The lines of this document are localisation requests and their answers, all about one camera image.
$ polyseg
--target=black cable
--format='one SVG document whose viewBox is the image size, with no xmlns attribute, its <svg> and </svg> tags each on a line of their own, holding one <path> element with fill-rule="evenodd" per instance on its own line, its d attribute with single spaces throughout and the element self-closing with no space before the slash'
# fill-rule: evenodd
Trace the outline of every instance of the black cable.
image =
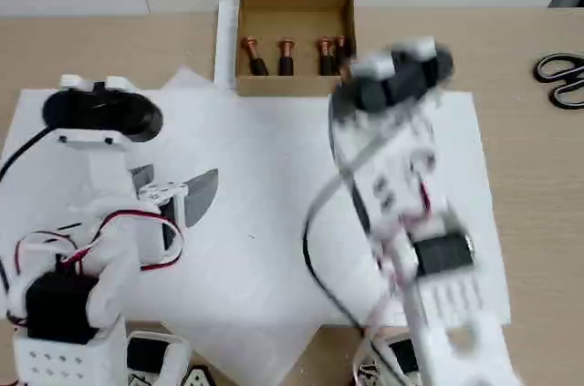
<svg viewBox="0 0 584 386">
<path fill-rule="evenodd" d="M 151 385 L 152 385 L 152 383 L 150 383 L 149 381 L 146 381 L 146 378 L 142 378 L 142 377 L 140 377 L 139 375 L 137 375 L 137 374 L 135 374 L 135 373 L 132 373 L 132 374 L 130 375 L 130 378 L 129 378 L 129 380 L 130 380 L 130 382 L 131 382 L 132 380 L 138 380 L 140 383 L 142 383 L 142 384 L 145 384 L 145 385 L 147 385 L 147 386 L 151 386 Z"/>
<path fill-rule="evenodd" d="M 415 107 L 412 106 L 409 110 L 406 110 L 406 114 L 410 114 Z M 317 283 L 317 285 L 322 289 L 327 298 L 335 305 L 335 307 L 345 316 L 345 318 L 350 322 L 351 326 L 356 329 L 360 336 L 365 336 L 365 327 L 363 327 L 359 320 L 353 315 L 350 310 L 345 306 L 340 299 L 338 299 L 330 288 L 328 288 L 320 276 L 318 276 L 314 266 L 312 265 L 312 259 L 310 257 L 310 251 L 308 248 L 308 235 L 310 232 L 310 226 L 318 212 L 323 208 L 323 206 L 330 200 L 330 198 L 339 190 L 343 183 L 346 182 L 346 174 L 350 172 L 353 174 L 360 167 L 362 167 L 381 147 L 383 147 L 389 140 L 391 140 L 395 134 L 396 130 L 399 129 L 403 120 L 396 120 L 393 129 L 387 130 L 386 132 L 381 132 L 374 136 L 371 141 L 355 156 L 353 160 L 345 164 L 345 172 L 339 172 L 335 177 L 333 177 L 325 186 L 322 188 L 317 197 L 312 201 L 312 204 L 308 208 L 306 221 L 304 224 L 304 230 L 302 233 L 302 254 L 304 256 L 304 262 L 307 270 L 312 276 L 312 279 Z M 400 378 L 395 369 L 390 365 L 390 363 L 383 357 L 379 349 L 371 342 L 371 348 L 375 354 L 380 358 L 382 364 L 387 368 L 394 379 L 401 385 L 407 386 L 406 383 Z"/>
<path fill-rule="evenodd" d="M 60 226 L 59 228 L 57 228 L 58 231 L 66 231 L 68 229 L 72 229 L 72 228 L 77 228 L 78 226 L 82 226 L 83 223 L 81 222 L 77 222 L 76 224 L 67 224 L 65 226 Z"/>
<path fill-rule="evenodd" d="M 18 160 L 18 158 L 24 155 L 28 150 L 30 150 L 31 147 L 33 147 L 35 144 L 37 144 L 39 141 L 45 138 L 53 130 L 55 130 L 55 128 L 51 126 L 45 127 L 42 131 L 40 131 L 37 135 L 35 135 L 30 140 L 25 142 L 12 155 L 10 155 L 6 162 L 4 163 L 4 165 L 2 166 L 2 169 L 0 169 L 0 182 L 6 176 L 8 169 L 10 169 L 10 167 L 13 166 L 13 164 Z M 6 273 L 6 268 L 4 266 L 4 263 L 2 262 L 2 258 L 0 258 L 0 278 L 2 278 L 2 286 L 6 294 L 6 299 L 8 299 L 8 292 L 10 291 L 10 280 L 8 279 L 8 274 Z M 7 310 L 6 317 L 15 325 L 20 325 L 22 323 L 21 322 L 22 319 L 13 317 Z"/>
<path fill-rule="evenodd" d="M 22 146 L 20 146 L 20 148 L 17 151 L 10 155 L 10 157 L 8 157 L 8 159 L 6 160 L 5 164 L 2 166 L 2 169 L 0 169 L 0 182 L 4 179 L 6 172 L 8 172 L 8 169 L 12 167 L 12 164 L 14 164 L 16 160 L 18 160 L 18 158 L 24 155 L 31 147 L 33 147 L 35 144 L 37 144 L 39 141 L 45 138 L 53 130 L 55 130 L 55 128 L 51 126 L 45 127 L 42 131 L 40 131 L 37 135 L 35 135 L 30 140 L 25 142 Z"/>
<path fill-rule="evenodd" d="M 359 188 L 357 188 L 357 184 L 355 183 L 355 176 L 352 172 L 347 170 L 345 159 L 340 152 L 340 149 L 337 147 L 337 141 L 333 130 L 333 122 L 335 120 L 333 96 L 334 94 L 331 94 L 328 100 L 328 143 L 330 145 L 330 152 L 332 153 L 333 161 L 337 164 L 340 173 L 345 179 L 345 184 L 349 188 L 350 200 L 353 202 L 355 213 L 357 213 L 357 216 L 359 217 L 361 228 L 363 228 L 365 235 L 369 235 L 371 231 L 371 221 L 369 214 L 367 213 L 367 208 L 365 207 Z"/>
</svg>

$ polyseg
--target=white paper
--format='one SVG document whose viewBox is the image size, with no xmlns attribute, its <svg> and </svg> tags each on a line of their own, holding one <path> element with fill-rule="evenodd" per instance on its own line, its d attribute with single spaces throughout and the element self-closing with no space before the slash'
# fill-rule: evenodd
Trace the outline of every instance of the white paper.
<svg viewBox="0 0 584 386">
<path fill-rule="evenodd" d="M 161 89 L 207 89 L 212 84 L 211 80 L 198 75 L 187 66 L 181 65 Z"/>
<path fill-rule="evenodd" d="M 211 81 L 182 66 L 162 89 L 209 88 L 210 84 Z M 234 95 L 233 91 L 224 89 L 215 92 L 197 90 L 194 93 L 205 94 Z M 197 353 L 242 386 L 282 382 L 318 330 L 318 324 L 295 327 L 234 324 L 213 327 L 192 322 L 165 322 L 164 325 L 174 334 L 190 340 Z"/>
<path fill-rule="evenodd" d="M 210 338 L 201 342 L 217 355 L 225 346 L 211 345 L 221 328 L 287 326 L 312 333 L 319 324 L 344 324 L 308 276 L 300 243 L 310 201 L 336 172 L 327 100 L 242 99 L 209 89 L 147 92 L 162 108 L 165 125 L 156 139 L 135 145 L 129 167 L 153 162 L 160 181 L 218 168 L 219 189 L 207 214 L 187 233 L 183 260 L 141 276 L 127 298 L 128 318 L 162 320 L 187 334 L 191 326 L 209 327 Z M 50 92 L 23 92 L 5 155 L 42 128 L 39 111 Z M 432 120 L 444 188 L 461 218 L 479 233 L 476 253 L 487 263 L 495 307 L 507 322 L 505 272 L 472 97 L 448 94 L 442 104 Z M 19 160 L 0 190 L 4 241 L 14 244 L 24 232 L 56 225 L 60 212 L 70 212 L 68 202 L 87 198 L 79 192 L 83 165 L 78 152 L 50 137 Z M 324 209 L 310 243 L 318 272 L 365 318 L 383 282 L 344 191 Z M 399 312 L 387 317 L 388 323 L 402 320 Z M 238 348 L 245 351 L 243 344 Z"/>
<path fill-rule="evenodd" d="M 235 89 L 235 47 L 239 0 L 219 1 L 215 42 L 214 83 L 223 89 Z"/>
</svg>

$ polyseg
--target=scissors handle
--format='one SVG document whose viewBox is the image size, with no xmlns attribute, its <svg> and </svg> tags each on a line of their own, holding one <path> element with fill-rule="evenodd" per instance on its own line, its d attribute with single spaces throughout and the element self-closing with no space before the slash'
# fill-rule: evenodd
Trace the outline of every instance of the scissors handle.
<svg viewBox="0 0 584 386">
<path fill-rule="evenodd" d="M 565 101 L 562 96 L 576 89 L 584 88 L 584 78 L 575 78 L 572 82 L 552 89 L 549 93 L 549 101 L 558 108 L 563 110 L 582 110 L 584 109 L 584 100 L 582 101 Z"/>
<path fill-rule="evenodd" d="M 571 68 L 561 69 L 555 73 L 544 72 L 544 66 L 551 62 L 568 62 Z M 533 77 L 541 83 L 556 82 L 577 78 L 579 74 L 584 75 L 584 57 L 572 53 L 554 53 L 541 58 L 533 68 Z"/>
</svg>

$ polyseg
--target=wooden table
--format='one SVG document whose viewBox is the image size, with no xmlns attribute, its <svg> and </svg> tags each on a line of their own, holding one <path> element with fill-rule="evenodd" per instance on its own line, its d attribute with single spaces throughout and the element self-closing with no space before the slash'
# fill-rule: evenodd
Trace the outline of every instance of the wooden table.
<svg viewBox="0 0 584 386">
<path fill-rule="evenodd" d="M 434 35 L 453 51 L 452 87 L 474 92 L 483 135 L 513 362 L 526 384 L 579 384 L 584 117 L 553 108 L 531 66 L 548 52 L 584 50 L 584 11 L 358 9 L 356 19 L 360 53 L 418 35 Z M 55 87 L 62 73 L 122 75 L 152 89 L 181 64 L 211 77 L 214 25 L 212 14 L 0 19 L 1 135 L 18 91 Z M 7 380 L 14 375 L 9 337 L 8 325 L 0 327 L 0 379 Z M 284 384 L 347 384 L 357 343 L 350 329 L 321 329 Z"/>
</svg>

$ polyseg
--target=cardboard box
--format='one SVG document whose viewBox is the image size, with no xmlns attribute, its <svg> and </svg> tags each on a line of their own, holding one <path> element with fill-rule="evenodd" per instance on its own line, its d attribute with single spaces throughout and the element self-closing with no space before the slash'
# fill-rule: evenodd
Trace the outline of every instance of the cardboard box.
<svg viewBox="0 0 584 386">
<path fill-rule="evenodd" d="M 252 76 L 242 37 L 257 38 L 270 76 Z M 235 77 L 242 96 L 326 96 L 338 77 L 318 73 L 318 39 L 344 35 L 356 50 L 353 0 L 239 0 Z M 278 76 L 278 42 L 291 37 L 294 76 Z"/>
</svg>

